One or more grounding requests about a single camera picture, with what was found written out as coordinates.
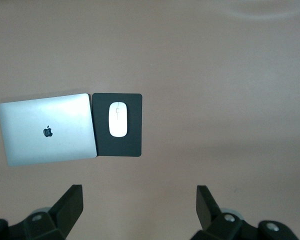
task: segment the laptop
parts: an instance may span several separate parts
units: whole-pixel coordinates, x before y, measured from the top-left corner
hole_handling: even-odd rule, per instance
[[[0,103],[0,124],[9,166],[97,156],[86,93]]]

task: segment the black mouse pad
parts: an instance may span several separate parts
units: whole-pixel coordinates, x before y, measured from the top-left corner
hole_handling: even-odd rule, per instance
[[[127,133],[114,137],[109,129],[109,108],[122,102],[127,109]],[[94,93],[92,116],[98,156],[141,156],[142,95],[139,93]]]

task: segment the beige table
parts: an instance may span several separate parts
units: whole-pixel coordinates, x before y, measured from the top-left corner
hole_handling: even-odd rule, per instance
[[[76,93],[142,94],[142,156],[8,167],[0,129],[0,218],[82,184],[68,240],[188,240],[207,185],[300,238],[300,0],[0,1],[0,103]]]

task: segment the computer mouse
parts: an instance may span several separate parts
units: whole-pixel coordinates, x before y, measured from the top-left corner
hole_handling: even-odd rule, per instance
[[[124,102],[113,102],[109,107],[109,130],[110,134],[116,138],[127,135],[127,105]]]

